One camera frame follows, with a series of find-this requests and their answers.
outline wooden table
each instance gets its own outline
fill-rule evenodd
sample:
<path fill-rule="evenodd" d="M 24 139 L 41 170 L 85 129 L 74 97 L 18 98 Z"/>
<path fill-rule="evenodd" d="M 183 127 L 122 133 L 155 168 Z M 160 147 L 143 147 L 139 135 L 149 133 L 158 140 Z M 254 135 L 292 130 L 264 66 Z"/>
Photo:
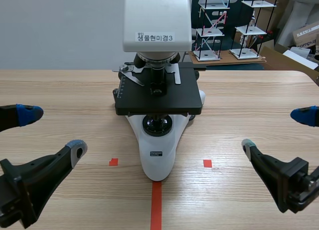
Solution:
<path fill-rule="evenodd" d="M 13 164 L 83 139 L 88 152 L 46 205 L 33 230 L 149 230 L 152 182 L 134 133 L 116 116 L 111 71 L 0 71 L 0 105 L 39 105 L 43 118 L 0 134 L 0 159 Z M 187 128 L 171 175 L 162 183 L 163 230 L 308 230 L 319 226 L 319 201 L 281 214 L 241 141 L 283 161 L 319 165 L 319 128 L 294 122 L 291 110 L 319 104 L 319 88 L 293 71 L 200 73 L 202 115 Z M 119 166 L 109 167 L 111 158 Z M 213 168 L 204 168 L 211 159 Z M 19 223 L 11 230 L 22 229 Z"/>

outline microscope stage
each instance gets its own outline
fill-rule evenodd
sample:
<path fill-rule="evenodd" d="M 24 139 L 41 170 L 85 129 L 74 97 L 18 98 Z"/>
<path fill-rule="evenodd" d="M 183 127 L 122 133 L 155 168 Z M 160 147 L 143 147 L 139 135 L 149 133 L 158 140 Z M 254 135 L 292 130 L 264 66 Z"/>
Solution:
<path fill-rule="evenodd" d="M 115 100 L 117 115 L 199 115 L 202 102 L 192 68 L 179 69 L 181 84 L 175 84 L 174 73 L 166 73 L 167 94 L 162 97 L 151 95 L 151 71 L 133 73 L 144 86 L 123 76 Z"/>

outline red tape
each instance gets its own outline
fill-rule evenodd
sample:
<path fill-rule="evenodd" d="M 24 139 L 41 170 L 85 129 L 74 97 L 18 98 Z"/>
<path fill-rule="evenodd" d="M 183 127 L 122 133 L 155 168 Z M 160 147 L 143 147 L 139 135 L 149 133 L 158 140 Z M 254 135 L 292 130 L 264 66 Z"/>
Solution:
<path fill-rule="evenodd" d="M 204 159 L 204 167 L 205 168 L 212 168 L 213 164 L 211 163 L 210 159 Z"/>
<path fill-rule="evenodd" d="M 153 182 L 151 230 L 161 230 L 161 182 Z"/>
<path fill-rule="evenodd" d="M 112 158 L 109 162 L 109 166 L 118 166 L 119 165 L 119 159 Z"/>

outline microscope label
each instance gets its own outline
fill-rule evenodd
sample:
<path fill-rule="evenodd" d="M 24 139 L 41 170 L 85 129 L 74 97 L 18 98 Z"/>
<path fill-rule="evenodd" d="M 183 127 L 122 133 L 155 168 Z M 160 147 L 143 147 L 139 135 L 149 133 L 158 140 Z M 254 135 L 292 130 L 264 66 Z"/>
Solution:
<path fill-rule="evenodd" d="M 175 42 L 174 32 L 136 32 L 135 42 Z"/>
<path fill-rule="evenodd" d="M 152 152 L 151 151 L 151 156 L 163 156 L 163 152 Z"/>

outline screw hole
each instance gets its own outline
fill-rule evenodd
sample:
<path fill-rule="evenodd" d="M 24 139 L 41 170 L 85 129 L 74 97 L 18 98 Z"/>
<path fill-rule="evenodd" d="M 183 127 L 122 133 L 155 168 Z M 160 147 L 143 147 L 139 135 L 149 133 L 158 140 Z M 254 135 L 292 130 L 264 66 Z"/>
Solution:
<path fill-rule="evenodd" d="M 83 149 L 82 148 L 79 148 L 77 151 L 76 151 L 76 157 L 78 157 L 78 159 L 82 156 L 83 154 Z"/>

